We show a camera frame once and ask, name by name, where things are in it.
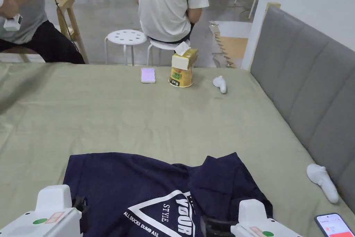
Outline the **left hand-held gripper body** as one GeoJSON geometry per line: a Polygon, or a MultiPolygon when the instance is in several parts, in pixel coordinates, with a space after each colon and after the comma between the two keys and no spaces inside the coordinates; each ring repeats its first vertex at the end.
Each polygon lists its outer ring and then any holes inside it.
{"type": "Polygon", "coordinates": [[[89,229],[86,197],[71,197],[68,185],[47,186],[28,211],[0,229],[1,237],[82,237],[89,229]]]}

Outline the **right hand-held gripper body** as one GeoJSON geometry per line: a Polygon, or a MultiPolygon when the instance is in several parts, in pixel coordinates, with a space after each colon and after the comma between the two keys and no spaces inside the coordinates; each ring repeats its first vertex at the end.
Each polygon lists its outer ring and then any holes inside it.
{"type": "Polygon", "coordinates": [[[239,204],[238,223],[204,217],[205,237],[299,237],[300,235],[278,221],[267,218],[264,205],[256,200],[239,204]]]}

